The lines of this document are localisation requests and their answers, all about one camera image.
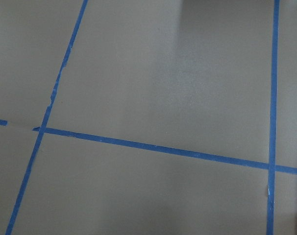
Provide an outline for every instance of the gray surface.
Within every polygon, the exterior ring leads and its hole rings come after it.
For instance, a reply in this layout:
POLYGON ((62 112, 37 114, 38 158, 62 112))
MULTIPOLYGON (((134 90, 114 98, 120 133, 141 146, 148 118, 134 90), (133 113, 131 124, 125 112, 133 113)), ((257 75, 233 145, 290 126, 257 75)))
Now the gray surface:
POLYGON ((81 1, 0 1, 0 119, 40 125, 81 1))
POLYGON ((297 175, 276 174, 274 235, 297 235, 297 175))
POLYGON ((0 126, 0 235, 5 234, 36 133, 0 126))
POLYGON ((13 235, 260 235, 267 171, 45 135, 13 235))
POLYGON ((272 2, 88 3, 49 127, 268 161, 272 2))
POLYGON ((297 167, 297 1, 280 7, 277 163, 297 167))

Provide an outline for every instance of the floor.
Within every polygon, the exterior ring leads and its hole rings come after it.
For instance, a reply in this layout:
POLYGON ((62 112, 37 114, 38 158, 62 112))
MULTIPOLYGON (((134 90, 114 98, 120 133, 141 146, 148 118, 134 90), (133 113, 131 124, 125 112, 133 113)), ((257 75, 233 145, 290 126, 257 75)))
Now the floor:
POLYGON ((0 235, 297 235, 297 0, 0 1, 0 235))

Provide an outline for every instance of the gray floor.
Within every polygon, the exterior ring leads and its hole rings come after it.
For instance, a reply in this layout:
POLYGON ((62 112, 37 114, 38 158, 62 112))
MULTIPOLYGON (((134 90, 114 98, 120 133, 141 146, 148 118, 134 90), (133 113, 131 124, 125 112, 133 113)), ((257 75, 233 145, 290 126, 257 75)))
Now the gray floor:
MULTIPOLYGON (((0 1, 5 234, 81 1, 0 1)), ((49 128, 269 161, 273 1, 90 0, 49 128)), ((276 163, 297 167, 297 1, 279 12, 276 163)), ((44 134, 13 235, 260 235, 268 171, 44 134)), ((297 235, 276 173, 274 234, 297 235)))

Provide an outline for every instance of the vertical blue line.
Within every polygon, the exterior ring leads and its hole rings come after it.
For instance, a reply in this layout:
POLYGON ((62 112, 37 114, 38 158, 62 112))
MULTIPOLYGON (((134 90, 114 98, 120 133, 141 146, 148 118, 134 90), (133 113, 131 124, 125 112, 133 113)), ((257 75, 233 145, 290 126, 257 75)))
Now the vertical blue line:
POLYGON ((55 98, 56 98, 56 95, 57 95, 57 89, 58 89, 61 73, 62 73, 63 68, 67 64, 67 61, 68 61, 69 55, 71 53, 71 49, 73 47, 74 40, 75 40, 76 34, 78 32, 78 29, 79 29, 79 26, 80 26, 80 23, 81 23, 81 20, 82 20, 82 17, 83 17, 84 10, 85 10, 87 2, 88 2, 88 0, 83 1, 81 9, 80 9, 79 16, 78 16, 78 18, 76 20, 74 30, 72 32, 72 35, 71 35, 71 38, 70 38, 70 41, 69 41, 69 44, 68 44, 64 59, 62 61, 62 64, 61 64, 61 67, 60 67, 60 70, 59 70, 59 73, 58 73, 58 76, 57 76, 57 79, 56 79, 56 83, 54 85, 54 88, 53 88, 51 96, 50 96, 51 103, 47 107, 46 112, 44 114, 42 125, 40 127, 39 134, 38 134, 38 136, 36 138, 36 142, 35 142, 35 145, 34 145, 34 148, 33 148, 29 163, 27 165, 25 175, 24 175, 24 178, 23 178, 21 186, 20 186, 20 190, 19 190, 19 193, 18 193, 18 196, 17 196, 17 199, 16 199, 15 206, 14 206, 13 211, 12 211, 11 216, 10 216, 10 220, 9 220, 5 235, 11 235, 12 229, 13 229, 13 227, 15 225, 16 218, 17 218, 17 215, 18 215, 18 212, 19 212, 19 208, 20 208, 20 205, 21 205, 24 193, 25 193, 25 189, 26 189, 28 180, 30 178, 33 163, 34 163, 36 154, 37 154, 37 152, 39 150, 39 147, 41 145, 41 141, 43 139, 43 135, 44 135, 45 130, 46 130, 47 122, 48 122, 49 117, 50 117, 50 112, 51 112, 51 109, 52 109, 52 107, 54 105, 54 102, 55 102, 55 98))
POLYGON ((274 0, 272 26, 272 82, 270 110, 270 146, 268 171, 267 235, 274 230, 275 164, 276 164, 276 116, 277 116, 277 51, 278 51, 279 0, 274 0))

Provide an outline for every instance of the blue grid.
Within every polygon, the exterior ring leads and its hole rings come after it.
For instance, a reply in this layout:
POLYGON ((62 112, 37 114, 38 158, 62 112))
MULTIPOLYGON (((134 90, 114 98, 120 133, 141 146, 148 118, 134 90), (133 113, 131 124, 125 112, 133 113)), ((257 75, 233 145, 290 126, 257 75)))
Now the blue grid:
MULTIPOLYGON (((74 138, 83 139, 83 140, 116 144, 116 145, 145 149, 145 150, 150 150, 150 151, 175 154, 175 155, 180 155, 180 156, 185 156, 185 157, 192 157, 192 158, 204 159, 204 160, 209 160, 209 161, 216 161, 216 162, 221 162, 221 163, 242 165, 242 166, 247 166, 247 167, 268 170, 269 196, 268 196, 268 203, 267 203, 267 232, 266 233, 267 233, 267 235, 273 235, 275 172, 278 171, 278 172, 284 172, 284 173, 288 173, 288 174, 296 174, 297 175, 297 168, 295 168, 295 167, 276 165, 275 150, 276 150, 277 51, 278 51, 279 1, 280 0, 274 0, 274 7, 273 7, 269 162, 263 163, 263 162, 249 161, 249 160, 237 159, 237 158, 231 158, 231 157, 225 157, 225 156, 218 156, 218 155, 207 154, 207 153, 200 153, 200 152, 183 150, 183 149, 169 148, 169 147, 158 146, 158 145, 147 144, 147 143, 126 141, 126 140, 120 140, 120 139, 114 139, 114 138, 108 138, 108 137, 102 137, 102 136, 96 136, 96 135, 75 133, 75 132, 70 132, 70 131, 66 131, 66 130, 47 128, 47 122, 50 117, 50 112, 52 110, 52 107, 53 107, 53 104, 54 104, 54 101, 55 101, 55 98, 57 95, 57 90, 58 90, 61 73, 62 73, 63 68, 67 64, 68 58, 71 53, 72 46, 75 41, 76 34, 78 32, 78 29, 79 29, 79 26, 80 26, 80 23, 81 23, 81 20, 82 20, 82 17, 83 17, 83 14, 84 14, 87 2, 88 2, 88 0, 83 0, 79 16, 78 16, 76 24, 74 26, 74 30, 73 30, 70 42, 68 44, 62 65, 60 67, 60 70, 59 70, 59 73, 58 73, 58 76, 56 79, 56 83, 54 85, 54 88, 53 88, 51 96, 50 96, 51 103, 46 109, 41 126, 33 129, 33 131, 38 132, 38 136, 37 136, 28 166, 26 168, 25 175, 24 175, 24 178, 23 178, 20 190, 19 190, 19 194, 17 196, 16 203, 13 208, 13 211, 12 211, 12 214, 11 214, 5 234, 11 235, 11 233, 12 233, 12 229, 14 227, 14 224, 15 224, 18 212, 19 212, 19 208, 20 208, 20 205, 21 205, 24 193, 25 193, 25 189, 26 189, 31 171, 32 171, 32 166, 35 161, 36 154, 37 154, 39 147, 41 145, 41 141, 43 139, 44 133, 46 133, 46 134, 68 136, 68 137, 74 137, 74 138)), ((6 120, 0 119, 0 125, 6 126, 7 124, 8 124, 8 122, 6 120)))

